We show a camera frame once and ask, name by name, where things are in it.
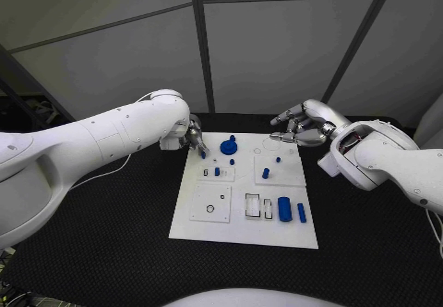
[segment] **blue object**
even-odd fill
[[[306,223],[305,207],[302,203],[298,204],[298,208],[299,208],[301,222]]]
[[[270,176],[270,169],[266,168],[266,169],[263,170],[263,175],[262,175],[262,177],[263,177],[263,179],[267,179],[269,176]]]
[[[237,143],[236,143],[236,137],[231,136],[227,141],[224,141],[220,145],[220,151],[226,155],[233,155],[237,152]]]
[[[289,197],[279,197],[279,217],[283,222],[291,222],[293,220]]]

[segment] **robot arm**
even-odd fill
[[[330,152],[318,162],[332,177],[344,174],[367,191],[392,179],[415,204],[443,214],[443,150],[420,150],[390,123],[379,120],[351,123],[314,99],[270,123],[276,125],[285,120],[288,131],[273,133],[272,139],[301,146],[319,146],[328,138],[332,140]]]
[[[39,230],[78,179],[103,165],[159,141],[164,150],[210,151],[182,95],[161,90],[151,98],[61,127],[0,133],[0,249]]]

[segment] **black mat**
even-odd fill
[[[205,131],[276,130],[272,116],[200,116]],[[301,148],[319,250],[169,239],[188,152],[153,145],[119,173],[68,194],[2,278],[90,307],[161,306],[227,287],[345,306],[443,306],[443,260],[423,208],[392,182],[370,193],[343,176],[330,178],[317,165],[327,149]]]

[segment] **black carpet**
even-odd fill
[[[267,115],[198,115],[208,132],[285,130]],[[2,279],[90,307],[161,306],[233,287],[355,307],[443,306],[443,260],[423,208],[393,182],[366,192],[331,178],[317,165],[327,150],[299,148],[319,250],[169,239],[188,151],[162,152],[156,144],[68,193]]]

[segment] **table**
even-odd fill
[[[204,131],[286,128],[269,125],[270,115],[198,115]],[[169,239],[188,151],[162,152],[153,145],[120,172],[68,193],[2,279],[87,306],[162,306],[233,287],[295,292],[345,306],[443,306],[443,264],[423,208],[393,182],[366,192],[343,176],[331,178],[317,165],[327,145],[299,151],[319,250]]]

